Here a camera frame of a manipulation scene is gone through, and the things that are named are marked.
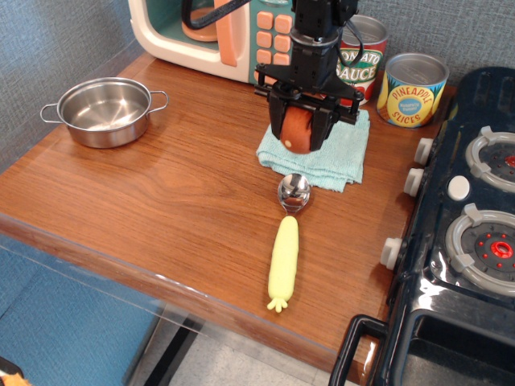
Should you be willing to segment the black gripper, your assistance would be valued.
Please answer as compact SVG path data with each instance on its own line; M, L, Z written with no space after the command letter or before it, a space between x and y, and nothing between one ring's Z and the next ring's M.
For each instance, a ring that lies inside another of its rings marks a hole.
M353 124L363 93L336 74L341 56L341 35L312 38L292 34L289 65L258 64L256 92L269 102L270 127L279 139L289 101L313 112L310 150L320 150L338 121Z

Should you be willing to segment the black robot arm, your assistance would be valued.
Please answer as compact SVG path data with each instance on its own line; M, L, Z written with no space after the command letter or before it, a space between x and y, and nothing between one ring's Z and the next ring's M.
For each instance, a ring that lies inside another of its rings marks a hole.
M343 31L357 30L350 19L356 1L294 1L290 64L259 64L257 92L269 103L272 134L290 152L320 150L338 121L356 123L363 92L336 73L345 61Z

